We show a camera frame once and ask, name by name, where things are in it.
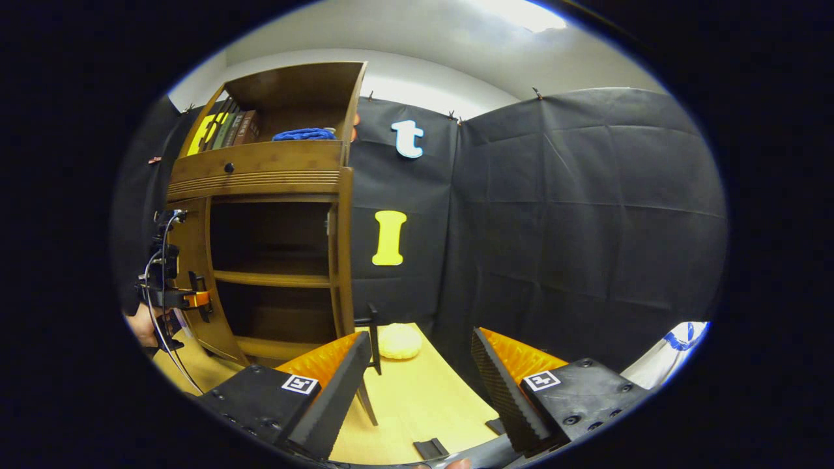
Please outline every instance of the wooden table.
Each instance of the wooden table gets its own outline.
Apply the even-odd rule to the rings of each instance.
[[[364,373],[379,425],[371,424],[354,398],[329,459],[354,464],[411,463],[423,460],[415,441],[437,438],[454,454],[498,437],[486,425],[498,413],[460,379],[417,325],[410,326],[422,335],[420,353],[403,361],[383,358],[382,376],[373,368]],[[185,343],[179,356],[204,391],[242,369],[231,361],[208,357],[182,331],[175,338]],[[166,354],[158,353],[153,361],[179,389],[196,393]]]

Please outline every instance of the black fabric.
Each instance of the black fabric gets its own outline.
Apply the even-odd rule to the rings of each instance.
[[[154,103],[131,139],[116,179],[110,219],[110,260],[119,303],[133,315],[138,297],[133,284],[148,262],[153,214],[165,206],[173,162],[199,108],[180,115],[168,96]],[[148,164],[153,157],[162,161]]]
[[[368,303],[381,324],[415,322],[431,336],[440,293],[452,163],[458,125],[428,109],[367,98],[359,99],[361,123],[350,147],[354,202],[350,251],[354,315],[368,317]],[[414,120],[424,136],[417,159],[401,156],[391,124]],[[406,215],[400,231],[400,265],[374,265],[379,243],[380,210]]]
[[[714,305],[721,181],[667,95],[590,89],[470,119],[452,182],[433,344],[485,398],[473,327],[619,372]]]

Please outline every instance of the blue cloth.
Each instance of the blue cloth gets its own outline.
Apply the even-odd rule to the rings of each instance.
[[[336,140],[333,132],[324,129],[298,129],[282,132],[272,137],[272,141],[278,140]]]

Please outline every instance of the cable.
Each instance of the cable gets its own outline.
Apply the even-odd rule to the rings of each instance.
[[[194,387],[196,387],[196,388],[198,389],[198,391],[200,391],[200,394],[203,394],[203,390],[201,390],[201,389],[199,388],[199,386],[197,386],[197,384],[196,384],[196,383],[194,383],[194,382],[191,380],[191,376],[189,376],[189,375],[188,375],[188,373],[185,373],[185,371],[184,371],[182,368],[180,368],[179,363],[177,363],[177,361],[173,359],[173,356],[171,356],[171,347],[169,347],[169,346],[168,346],[168,343],[165,341],[165,336],[162,334],[162,330],[160,330],[160,329],[159,329],[159,324],[157,323],[156,318],[155,318],[155,317],[153,317],[153,305],[151,304],[151,289],[150,289],[150,286],[149,286],[149,284],[148,284],[148,271],[150,270],[150,267],[151,267],[151,264],[153,263],[153,261],[157,258],[157,256],[161,255],[162,253],[163,253],[163,251],[162,251],[162,250],[157,251],[157,252],[156,252],[156,254],[154,254],[154,255],[152,255],[152,256],[151,256],[151,259],[150,259],[150,260],[148,261],[148,263],[145,265],[145,276],[144,276],[144,282],[145,282],[145,301],[148,303],[148,314],[150,315],[151,322],[153,323],[153,327],[154,327],[154,328],[156,328],[157,332],[159,333],[159,338],[162,340],[163,345],[165,346],[165,350],[168,352],[168,356],[170,356],[170,357],[171,357],[171,361],[173,361],[173,364],[177,367],[177,369],[179,370],[179,372],[180,372],[180,373],[183,373],[183,375],[184,375],[184,376],[186,376],[186,377],[188,378],[188,381],[189,381],[189,382],[190,382],[190,383],[191,383]]]
[[[167,258],[165,257],[165,248],[168,246],[168,230],[171,228],[171,224],[173,223],[173,221],[176,220],[179,216],[180,216],[180,213],[177,210],[175,210],[173,212],[173,216],[171,216],[171,219],[168,220],[168,224],[165,225],[165,232],[162,235],[162,287],[163,287],[163,291],[165,291],[165,262],[167,260]],[[163,294],[162,295],[162,317],[163,317],[162,321],[165,324],[165,328],[167,330],[168,329],[168,318],[166,317],[166,313],[167,313],[167,311],[165,310],[165,294]],[[194,381],[194,379],[191,377],[191,375],[185,369],[185,363],[183,363],[183,360],[181,358],[179,358],[179,353],[176,350],[171,350],[171,347],[168,347],[168,355],[169,356],[171,355],[171,352],[173,352],[173,354],[175,356],[177,356],[177,360],[179,360],[179,363],[183,366],[182,372],[186,375],[186,377],[188,377],[188,380],[191,381],[191,384],[194,387],[197,388],[197,391],[200,391],[200,393],[203,394],[203,390],[200,389],[200,386],[197,386],[197,383]]]

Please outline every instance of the yellow sponge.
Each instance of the yellow sponge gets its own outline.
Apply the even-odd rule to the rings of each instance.
[[[420,351],[423,338],[406,324],[389,324],[379,332],[379,354],[385,358],[404,360]]]

